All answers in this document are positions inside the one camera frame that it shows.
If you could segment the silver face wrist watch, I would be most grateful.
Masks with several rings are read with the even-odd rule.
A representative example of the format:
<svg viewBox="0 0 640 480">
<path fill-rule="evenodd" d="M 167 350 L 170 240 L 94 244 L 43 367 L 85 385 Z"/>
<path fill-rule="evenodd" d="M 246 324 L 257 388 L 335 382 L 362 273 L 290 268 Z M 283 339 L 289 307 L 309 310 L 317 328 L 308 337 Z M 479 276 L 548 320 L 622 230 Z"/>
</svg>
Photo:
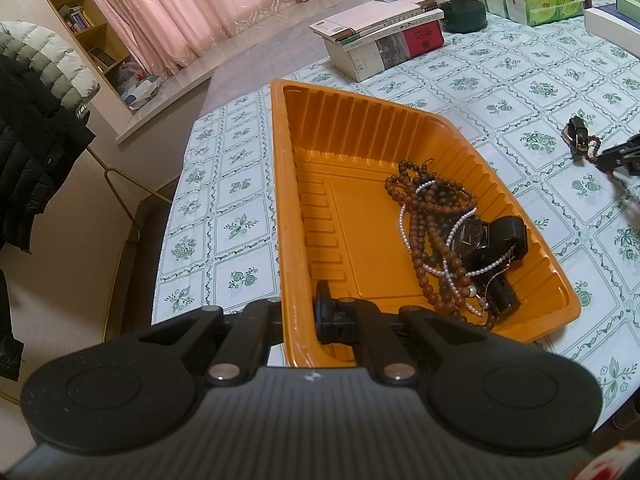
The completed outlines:
<svg viewBox="0 0 640 480">
<path fill-rule="evenodd" d="M 590 134 L 584 120 L 573 116 L 562 130 L 562 139 L 570 149 L 574 159 L 585 159 L 593 165 L 597 163 L 601 139 Z"/>
</svg>

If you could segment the black wrist watch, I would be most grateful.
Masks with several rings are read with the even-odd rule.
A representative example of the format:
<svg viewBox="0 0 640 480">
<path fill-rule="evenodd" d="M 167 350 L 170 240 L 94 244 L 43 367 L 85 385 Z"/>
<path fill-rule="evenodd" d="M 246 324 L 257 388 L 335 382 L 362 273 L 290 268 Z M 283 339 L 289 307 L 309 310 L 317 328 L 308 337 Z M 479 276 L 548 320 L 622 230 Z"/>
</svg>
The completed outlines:
<svg viewBox="0 0 640 480">
<path fill-rule="evenodd" d="M 521 260 L 528 252 L 526 224 L 518 216 L 504 216 L 491 222 L 474 216 L 457 229 L 450 247 L 468 271 L 489 266 L 506 254 Z"/>
</svg>

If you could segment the orange plastic tray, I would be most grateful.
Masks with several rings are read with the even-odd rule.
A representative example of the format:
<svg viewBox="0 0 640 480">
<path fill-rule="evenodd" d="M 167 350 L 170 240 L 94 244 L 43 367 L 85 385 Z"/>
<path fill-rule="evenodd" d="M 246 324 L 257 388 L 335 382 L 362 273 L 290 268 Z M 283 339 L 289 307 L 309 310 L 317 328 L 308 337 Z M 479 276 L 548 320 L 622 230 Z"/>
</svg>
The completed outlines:
<svg viewBox="0 0 640 480">
<path fill-rule="evenodd" d="M 395 313 L 425 298 L 398 229 L 385 179 L 403 160 L 461 183 L 480 218 L 523 207 L 446 118 L 330 87 L 277 80 L 270 87 L 284 346 L 297 367 L 354 362 L 314 329 L 314 291 L 374 302 Z"/>
</svg>

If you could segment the long white box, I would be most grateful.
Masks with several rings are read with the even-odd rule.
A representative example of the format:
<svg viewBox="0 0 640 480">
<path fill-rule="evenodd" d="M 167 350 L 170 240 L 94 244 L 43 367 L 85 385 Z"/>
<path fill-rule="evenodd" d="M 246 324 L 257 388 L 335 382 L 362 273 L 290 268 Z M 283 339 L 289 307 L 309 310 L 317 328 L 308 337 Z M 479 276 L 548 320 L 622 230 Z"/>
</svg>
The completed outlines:
<svg viewBox="0 0 640 480">
<path fill-rule="evenodd" d="M 585 28 L 590 34 L 608 40 L 636 58 L 640 56 L 640 32 L 636 26 L 595 8 L 586 9 L 584 17 Z"/>
</svg>

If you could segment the long green box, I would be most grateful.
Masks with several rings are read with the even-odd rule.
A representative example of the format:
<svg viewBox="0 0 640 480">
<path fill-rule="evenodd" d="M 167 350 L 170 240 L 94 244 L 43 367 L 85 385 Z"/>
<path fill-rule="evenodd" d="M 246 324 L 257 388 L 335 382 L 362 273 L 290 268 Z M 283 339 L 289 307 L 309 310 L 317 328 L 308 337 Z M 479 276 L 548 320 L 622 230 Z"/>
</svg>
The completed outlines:
<svg viewBox="0 0 640 480">
<path fill-rule="evenodd" d="M 616 0 L 616 11 L 626 18 L 640 21 L 640 2 L 637 0 Z"/>
</svg>

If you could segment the black puffer jacket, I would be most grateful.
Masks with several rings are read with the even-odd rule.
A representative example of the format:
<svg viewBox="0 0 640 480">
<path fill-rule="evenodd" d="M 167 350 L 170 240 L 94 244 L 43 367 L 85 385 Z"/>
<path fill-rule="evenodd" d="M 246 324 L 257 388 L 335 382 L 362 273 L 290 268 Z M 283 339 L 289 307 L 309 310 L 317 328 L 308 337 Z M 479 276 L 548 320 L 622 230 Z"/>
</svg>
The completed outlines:
<svg viewBox="0 0 640 480">
<path fill-rule="evenodd" d="M 32 227 L 94 134 L 32 68 L 1 58 L 1 244 L 30 252 Z"/>
</svg>

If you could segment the thick white red book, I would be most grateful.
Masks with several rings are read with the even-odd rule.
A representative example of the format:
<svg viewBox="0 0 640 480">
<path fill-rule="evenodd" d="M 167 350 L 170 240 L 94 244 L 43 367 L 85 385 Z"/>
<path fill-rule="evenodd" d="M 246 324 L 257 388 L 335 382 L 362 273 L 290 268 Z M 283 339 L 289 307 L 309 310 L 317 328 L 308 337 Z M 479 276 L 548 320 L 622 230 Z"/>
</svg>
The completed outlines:
<svg viewBox="0 0 640 480">
<path fill-rule="evenodd" d="M 326 40 L 332 64 L 345 76 L 361 82 L 403 62 L 440 48 L 444 36 L 439 21 L 425 23 L 345 51 Z"/>
</svg>

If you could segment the pink cover book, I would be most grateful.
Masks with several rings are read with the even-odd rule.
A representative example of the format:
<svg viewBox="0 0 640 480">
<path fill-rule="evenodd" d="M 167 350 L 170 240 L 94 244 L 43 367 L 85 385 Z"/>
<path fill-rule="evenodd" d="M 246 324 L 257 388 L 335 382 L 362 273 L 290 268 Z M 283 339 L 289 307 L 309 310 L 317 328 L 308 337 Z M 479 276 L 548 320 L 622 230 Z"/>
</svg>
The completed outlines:
<svg viewBox="0 0 640 480">
<path fill-rule="evenodd" d="M 323 39 L 348 44 L 438 8 L 435 0 L 371 0 L 309 25 Z"/>
</svg>

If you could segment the plastic bag on sill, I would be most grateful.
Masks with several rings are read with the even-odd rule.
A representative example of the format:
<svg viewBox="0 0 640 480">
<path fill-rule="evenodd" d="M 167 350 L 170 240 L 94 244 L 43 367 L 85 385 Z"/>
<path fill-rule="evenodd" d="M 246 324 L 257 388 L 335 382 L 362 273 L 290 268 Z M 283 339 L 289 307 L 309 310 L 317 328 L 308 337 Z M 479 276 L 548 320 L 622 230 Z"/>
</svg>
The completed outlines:
<svg viewBox="0 0 640 480">
<path fill-rule="evenodd" d="M 163 78 L 149 75 L 136 62 L 125 62 L 117 70 L 116 82 L 116 89 L 122 102 L 130 110 L 136 112 L 157 95 Z"/>
</svg>

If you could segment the wooden bookshelf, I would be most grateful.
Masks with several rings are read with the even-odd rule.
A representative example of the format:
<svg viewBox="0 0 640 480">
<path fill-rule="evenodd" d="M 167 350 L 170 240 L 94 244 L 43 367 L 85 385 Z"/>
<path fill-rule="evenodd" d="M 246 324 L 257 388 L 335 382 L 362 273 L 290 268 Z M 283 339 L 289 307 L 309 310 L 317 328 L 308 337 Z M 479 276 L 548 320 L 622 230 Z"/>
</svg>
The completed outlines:
<svg viewBox="0 0 640 480">
<path fill-rule="evenodd" d="M 47 0 L 102 81 L 122 102 L 117 90 L 119 70 L 132 56 L 93 0 Z"/>
</svg>

